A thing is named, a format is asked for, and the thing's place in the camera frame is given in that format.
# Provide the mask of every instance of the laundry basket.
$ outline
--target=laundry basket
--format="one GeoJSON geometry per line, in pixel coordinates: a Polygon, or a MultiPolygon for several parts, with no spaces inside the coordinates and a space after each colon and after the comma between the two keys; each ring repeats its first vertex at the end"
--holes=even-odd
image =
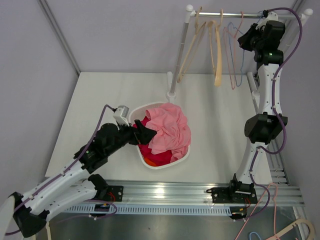
{"type": "MultiPolygon", "coordinates": [[[[146,116],[146,110],[147,109],[152,109],[152,108],[157,108],[159,106],[161,106],[162,104],[165,104],[165,102],[152,102],[152,103],[149,103],[149,104],[146,104],[146,105],[142,105],[142,106],[139,106],[137,107],[136,109],[132,110],[132,112],[130,113],[129,115],[129,122],[134,124],[135,123],[135,120],[140,120],[142,121],[145,116],[146,116]]],[[[147,167],[147,168],[150,168],[150,169],[154,169],[154,170],[158,170],[158,169],[164,169],[164,168],[168,168],[170,166],[173,166],[173,165],[176,165],[178,163],[181,163],[183,160],[185,160],[189,154],[190,154],[190,146],[188,147],[188,151],[187,153],[185,154],[185,156],[177,161],[174,161],[172,163],[169,163],[169,164],[166,164],[166,165],[162,165],[162,166],[150,166],[149,164],[147,164],[145,162],[145,159],[144,157],[142,156],[141,152],[140,152],[140,149],[138,146],[136,146],[137,150],[138,150],[138,153],[139,153],[139,156],[141,158],[141,161],[142,163],[147,167]]]]}

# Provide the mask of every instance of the white table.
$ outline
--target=white table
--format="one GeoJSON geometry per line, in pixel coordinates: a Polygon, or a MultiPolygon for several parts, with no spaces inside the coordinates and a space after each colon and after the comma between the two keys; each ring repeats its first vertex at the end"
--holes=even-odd
{"type": "MultiPolygon", "coordinates": [[[[167,102],[166,73],[82,72],[58,136],[45,176],[57,173],[92,135],[105,104],[126,105],[131,110],[152,102],[167,102]]],[[[244,126],[254,116],[247,78],[235,90],[228,75],[214,87],[212,75],[187,74],[176,87],[191,129],[188,159],[172,167],[145,167],[135,146],[126,145],[111,155],[95,173],[109,180],[181,183],[228,183],[237,171],[246,148],[244,126]]],[[[106,111],[102,124],[115,123],[106,111]]],[[[272,182],[266,155],[259,163],[257,183],[272,182]]]]}

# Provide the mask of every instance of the wall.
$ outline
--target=wall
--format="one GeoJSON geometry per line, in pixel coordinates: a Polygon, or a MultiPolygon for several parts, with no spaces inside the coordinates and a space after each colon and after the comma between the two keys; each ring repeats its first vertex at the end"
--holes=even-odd
{"type": "MultiPolygon", "coordinates": [[[[48,0],[57,22],[84,72],[166,73],[173,71],[185,20],[186,6],[203,12],[257,13],[264,9],[291,7],[301,0],[48,0]]],[[[213,18],[202,17],[199,23],[213,18]]],[[[221,27],[240,19],[225,18],[221,27]]],[[[257,20],[245,19],[245,33],[257,20]]],[[[185,51],[195,32],[191,19],[185,51]]],[[[216,43],[213,40],[216,58],[216,43]]],[[[223,53],[223,72],[228,65],[223,53]]],[[[242,50],[237,48],[236,71],[240,72],[242,50]]],[[[244,70],[252,65],[253,53],[245,54],[244,70]]],[[[199,46],[190,73],[211,73],[208,30],[199,46]]]]}
{"type": "Polygon", "coordinates": [[[0,33],[3,203],[43,180],[77,75],[36,0],[2,0],[0,33]]]}
{"type": "Polygon", "coordinates": [[[281,108],[288,116],[283,156],[290,182],[300,186],[310,220],[319,230],[320,2],[307,0],[302,9],[307,8],[314,14],[303,28],[296,54],[281,74],[281,108]]]}

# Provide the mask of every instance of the metal rod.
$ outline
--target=metal rod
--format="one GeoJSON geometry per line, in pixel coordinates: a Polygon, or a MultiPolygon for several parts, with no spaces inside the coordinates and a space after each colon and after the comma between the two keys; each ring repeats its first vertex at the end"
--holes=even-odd
{"type": "Polygon", "coordinates": [[[58,39],[62,49],[64,50],[65,54],[67,55],[70,63],[73,65],[75,72],[77,73],[77,75],[79,76],[81,71],[80,68],[77,64],[77,61],[73,55],[73,53],[71,52],[71,49],[55,19],[54,14],[52,13],[48,3],[46,0],[38,0],[38,3],[46,17],[46,19],[48,20],[56,38],[58,39]]]}
{"type": "Polygon", "coordinates": [[[178,80],[178,74],[180,71],[180,63],[181,63],[181,59],[182,59],[182,53],[184,52],[184,47],[185,47],[185,42],[186,42],[186,37],[187,37],[188,26],[189,26],[188,22],[185,22],[183,24],[183,30],[182,30],[181,41],[180,41],[180,48],[179,48],[178,58],[176,60],[174,75],[173,75],[172,84],[171,84],[171,88],[170,88],[170,94],[175,93],[176,84],[177,84],[177,80],[178,80]]]}
{"type": "MultiPolygon", "coordinates": [[[[196,16],[197,11],[192,13],[192,17],[196,16]]],[[[224,18],[238,18],[240,19],[242,17],[241,13],[223,13],[222,14],[224,18]]],[[[200,12],[199,17],[213,17],[213,18],[220,18],[221,13],[220,12],[200,12]]],[[[244,19],[259,19],[261,17],[260,13],[244,13],[243,18],[244,19]]],[[[278,14],[278,19],[289,19],[289,20],[295,20],[296,17],[293,14],[278,14]]]]}

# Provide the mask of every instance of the purple cable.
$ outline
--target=purple cable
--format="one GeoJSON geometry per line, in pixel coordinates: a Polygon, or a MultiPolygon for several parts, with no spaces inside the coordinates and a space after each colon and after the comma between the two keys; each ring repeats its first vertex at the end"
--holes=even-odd
{"type": "MultiPolygon", "coordinates": [[[[102,112],[101,112],[101,115],[100,115],[100,118],[98,120],[98,123],[95,127],[95,130],[90,138],[90,140],[88,141],[88,143],[85,145],[84,149],[82,150],[82,152],[80,153],[80,155],[70,164],[70,166],[68,166],[64,171],[63,171],[63,174],[66,174],[66,172],[68,172],[75,164],[76,162],[82,158],[82,156],[85,154],[85,152],[88,150],[89,148],[89,145],[91,144],[91,142],[94,140],[96,134],[97,134],[97,131],[100,127],[100,124],[102,122],[102,118],[105,114],[105,111],[106,111],[106,108],[109,108],[111,109],[113,112],[116,111],[116,109],[114,109],[113,107],[111,107],[110,105],[106,104],[103,109],[102,109],[102,112]]],[[[62,176],[62,174],[58,174],[57,176],[55,176],[54,178],[52,178],[50,181],[48,181],[46,184],[44,184],[42,187],[40,187],[37,191],[35,191],[33,193],[33,196],[36,196],[38,193],[40,193],[43,189],[45,189],[48,185],[50,185],[51,183],[53,183],[55,180],[57,180],[58,178],[60,178],[62,176]]],[[[18,211],[23,205],[25,205],[27,202],[30,201],[30,198],[28,197],[26,200],[24,200],[22,203],[20,203],[15,209],[14,209],[14,212],[18,211]]],[[[7,236],[7,234],[10,234],[10,235],[13,235],[13,234],[16,234],[20,232],[20,230],[17,230],[17,231],[14,231],[14,232],[8,232],[6,233],[5,235],[7,236]]]]}
{"type": "MultiPolygon", "coordinates": [[[[277,10],[287,10],[287,11],[291,12],[295,16],[295,18],[297,19],[298,24],[299,24],[299,38],[298,38],[298,41],[296,42],[296,45],[295,45],[294,49],[292,50],[292,52],[289,54],[289,56],[283,61],[283,63],[278,67],[278,69],[274,73],[274,78],[272,79],[272,107],[276,106],[276,78],[278,76],[278,73],[280,72],[280,70],[284,67],[284,65],[287,63],[287,61],[292,57],[292,55],[298,49],[298,46],[299,46],[299,44],[301,42],[302,31],[303,31],[301,20],[300,20],[298,14],[294,10],[292,10],[291,8],[288,8],[288,7],[277,7],[277,8],[269,9],[268,11],[272,12],[272,11],[277,11],[277,10]]],[[[247,216],[244,219],[248,219],[248,218],[251,218],[253,216],[256,216],[256,215],[260,214],[263,210],[265,210],[267,208],[267,206],[268,206],[268,204],[270,202],[270,198],[271,198],[271,194],[270,194],[269,189],[266,186],[262,185],[262,184],[256,183],[253,175],[251,174],[251,172],[253,171],[254,164],[255,164],[255,161],[257,159],[258,153],[259,153],[259,149],[263,149],[268,154],[275,155],[275,154],[280,153],[285,148],[285,145],[286,145],[286,142],[287,142],[286,126],[285,126],[284,122],[282,121],[282,119],[280,118],[276,108],[273,108],[272,110],[273,110],[274,114],[276,115],[276,117],[278,118],[278,120],[280,122],[280,125],[282,127],[282,130],[283,130],[283,142],[282,142],[281,147],[277,151],[273,151],[273,152],[269,151],[268,149],[266,149],[263,146],[258,146],[257,147],[257,150],[256,150],[256,152],[255,152],[255,154],[253,156],[253,159],[252,159],[252,162],[251,162],[251,166],[250,166],[250,170],[249,170],[250,171],[250,178],[251,178],[251,181],[253,182],[254,185],[256,185],[258,187],[261,187],[261,188],[266,190],[266,192],[268,194],[268,199],[267,199],[265,205],[263,206],[263,208],[259,212],[254,213],[251,216],[247,216]]]]}
{"type": "MultiPolygon", "coordinates": [[[[104,216],[99,216],[99,217],[96,217],[96,219],[105,219],[105,218],[109,218],[113,215],[115,215],[118,211],[118,208],[115,204],[113,204],[112,202],[108,202],[108,201],[102,201],[102,200],[86,200],[85,202],[96,202],[96,203],[106,203],[106,204],[109,204],[111,205],[113,208],[114,208],[114,212],[111,212],[109,214],[106,214],[104,216]]],[[[66,222],[68,220],[71,220],[71,219],[76,219],[76,218],[82,218],[82,217],[88,217],[87,214],[81,214],[81,215],[75,215],[75,216],[71,216],[71,217],[68,217],[66,219],[63,219],[63,220],[60,220],[58,222],[56,222],[56,224],[60,224],[60,223],[63,223],[63,222],[66,222]]]]}

